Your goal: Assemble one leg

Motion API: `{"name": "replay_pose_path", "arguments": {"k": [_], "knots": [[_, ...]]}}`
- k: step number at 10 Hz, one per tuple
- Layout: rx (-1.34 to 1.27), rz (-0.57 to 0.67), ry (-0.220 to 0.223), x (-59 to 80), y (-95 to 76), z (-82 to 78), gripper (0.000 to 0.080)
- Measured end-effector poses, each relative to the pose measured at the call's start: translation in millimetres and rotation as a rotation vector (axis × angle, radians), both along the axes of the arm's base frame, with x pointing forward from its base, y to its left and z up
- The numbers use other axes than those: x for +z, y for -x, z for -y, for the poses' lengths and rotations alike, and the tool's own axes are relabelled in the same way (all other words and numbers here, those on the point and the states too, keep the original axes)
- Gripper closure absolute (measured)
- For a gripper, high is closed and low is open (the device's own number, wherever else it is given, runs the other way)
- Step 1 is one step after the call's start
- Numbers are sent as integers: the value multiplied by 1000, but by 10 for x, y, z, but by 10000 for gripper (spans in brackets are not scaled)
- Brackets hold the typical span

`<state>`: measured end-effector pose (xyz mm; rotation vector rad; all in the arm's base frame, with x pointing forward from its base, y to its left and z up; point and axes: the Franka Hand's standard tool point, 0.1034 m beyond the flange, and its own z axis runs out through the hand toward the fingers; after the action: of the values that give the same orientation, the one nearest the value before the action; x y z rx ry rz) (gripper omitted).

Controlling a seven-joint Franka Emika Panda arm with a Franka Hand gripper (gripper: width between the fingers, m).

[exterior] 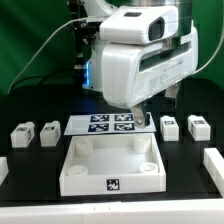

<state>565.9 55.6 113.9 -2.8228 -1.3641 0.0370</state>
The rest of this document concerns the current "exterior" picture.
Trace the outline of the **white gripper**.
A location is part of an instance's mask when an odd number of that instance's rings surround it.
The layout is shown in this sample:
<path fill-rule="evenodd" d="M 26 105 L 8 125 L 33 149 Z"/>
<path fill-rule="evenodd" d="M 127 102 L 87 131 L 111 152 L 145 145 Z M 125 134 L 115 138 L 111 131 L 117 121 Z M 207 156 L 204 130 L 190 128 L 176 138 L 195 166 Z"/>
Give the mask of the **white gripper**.
<path fill-rule="evenodd" d="M 180 90 L 177 82 L 193 74 L 197 63 L 195 27 L 173 49 L 164 49 L 162 42 L 148 46 L 107 44 L 102 56 L 103 97 L 112 106 L 132 107 L 135 126 L 144 128 L 147 114 L 141 102 L 167 88 L 165 102 L 174 109 Z"/>

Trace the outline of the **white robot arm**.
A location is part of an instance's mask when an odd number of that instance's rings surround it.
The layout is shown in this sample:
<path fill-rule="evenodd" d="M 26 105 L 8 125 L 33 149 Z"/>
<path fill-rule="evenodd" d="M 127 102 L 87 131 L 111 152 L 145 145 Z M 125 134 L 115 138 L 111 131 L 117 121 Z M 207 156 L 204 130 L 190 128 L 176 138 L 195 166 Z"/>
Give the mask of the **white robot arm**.
<path fill-rule="evenodd" d="M 139 128 L 149 125 L 144 101 L 165 91 L 174 98 L 179 82 L 198 63 L 198 33 L 192 0 L 81 0 L 84 26 L 93 30 L 88 88 L 114 107 L 129 109 Z"/>

